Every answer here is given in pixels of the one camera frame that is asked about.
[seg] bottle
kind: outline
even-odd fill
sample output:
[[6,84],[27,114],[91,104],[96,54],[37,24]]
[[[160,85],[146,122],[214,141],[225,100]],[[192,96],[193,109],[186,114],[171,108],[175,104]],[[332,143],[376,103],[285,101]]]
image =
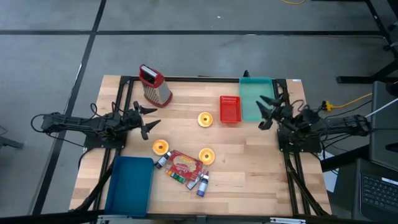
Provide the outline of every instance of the bottle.
[[164,154],[156,163],[155,166],[160,169],[162,168],[162,166],[164,166],[164,164],[166,164],[167,160],[170,158],[170,156],[172,155],[171,152],[167,152],[166,154]]
[[190,180],[186,186],[188,189],[192,190],[192,188],[199,182],[199,180],[203,177],[203,174],[198,175],[198,177],[195,180]]
[[204,197],[205,196],[205,191],[207,188],[207,184],[209,183],[209,172],[207,171],[205,175],[203,175],[201,181],[200,181],[200,185],[198,188],[198,192],[197,195]]
[[171,177],[173,177],[175,180],[179,181],[180,183],[184,183],[185,182],[185,178],[183,178],[182,176],[174,173],[171,170],[167,171],[166,174],[170,175]]

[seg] wooden tabletop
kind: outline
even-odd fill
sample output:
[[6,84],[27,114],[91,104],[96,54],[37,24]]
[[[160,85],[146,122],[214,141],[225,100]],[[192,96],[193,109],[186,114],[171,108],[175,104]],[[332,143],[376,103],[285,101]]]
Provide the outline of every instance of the wooden tabletop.
[[[111,112],[111,102],[116,99],[120,78],[117,75],[103,77],[96,102],[99,114]],[[163,169],[154,169],[148,213],[292,215],[276,125],[261,131],[257,128],[258,122],[220,122],[219,97],[239,96],[239,84],[167,84],[173,93],[172,101],[165,108],[143,116],[146,123],[157,119],[162,121],[150,132],[146,141],[141,138],[138,129],[130,131],[122,156],[151,157],[157,161],[159,156],[152,152],[152,145],[156,139],[164,139],[169,142],[171,150],[176,149],[195,158],[201,149],[209,147],[214,150],[216,159],[208,168],[210,179],[205,197],[196,196],[197,186],[189,191],[166,175]],[[290,101],[305,99],[300,80],[287,80],[287,84]],[[144,107],[155,108],[144,98],[141,82],[134,82],[131,107],[136,100]],[[214,118],[209,128],[202,128],[197,123],[198,115],[204,111],[210,112]],[[83,158],[70,208],[79,206],[97,184],[103,155],[104,149],[94,149]],[[309,153],[301,153],[301,158],[309,191],[323,209],[331,213],[319,160]],[[103,190],[100,208],[104,208],[107,192],[108,186]],[[299,192],[296,186],[299,210],[303,213]]]

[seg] blue tray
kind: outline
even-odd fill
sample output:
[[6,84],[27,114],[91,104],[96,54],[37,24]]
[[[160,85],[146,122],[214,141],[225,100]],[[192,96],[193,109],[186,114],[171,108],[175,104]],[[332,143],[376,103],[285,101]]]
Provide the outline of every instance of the blue tray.
[[106,215],[144,217],[147,214],[154,161],[119,156],[115,159],[106,198]]
[[265,103],[260,95],[275,99],[271,78],[244,77],[239,79],[239,96],[241,97],[243,121],[262,121],[261,112],[256,101],[265,107],[273,109]]

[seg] red plastic basket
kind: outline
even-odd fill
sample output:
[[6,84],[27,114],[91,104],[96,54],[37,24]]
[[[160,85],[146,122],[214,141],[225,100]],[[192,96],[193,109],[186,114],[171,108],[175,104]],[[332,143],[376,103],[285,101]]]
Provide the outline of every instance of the red plastic basket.
[[241,99],[238,96],[220,96],[220,120],[222,123],[239,123],[241,116]]

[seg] concrete floor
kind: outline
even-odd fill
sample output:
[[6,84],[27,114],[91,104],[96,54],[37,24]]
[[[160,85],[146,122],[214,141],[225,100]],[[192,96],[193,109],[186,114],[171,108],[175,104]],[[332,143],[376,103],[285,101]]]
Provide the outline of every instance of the concrete floor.
[[[387,25],[394,22],[386,1],[373,1]],[[91,30],[100,0],[0,0],[0,30]],[[377,30],[361,2],[278,0],[108,1],[99,30]],[[38,113],[62,112],[72,89],[87,35],[0,36],[0,125],[4,135],[25,142],[22,150],[0,150],[0,217],[29,213],[52,139],[33,132]],[[282,37],[233,35],[97,36],[73,115],[90,116],[103,75],[137,75],[145,63],[165,75],[299,78],[307,102],[339,105],[371,92],[371,85],[338,85],[337,75],[370,75],[392,61],[377,37]],[[357,111],[366,114],[370,107]],[[83,143],[83,136],[67,139]],[[366,140],[336,146],[352,149]],[[337,154],[341,151],[330,150]],[[44,213],[67,211],[81,148],[64,143]]]

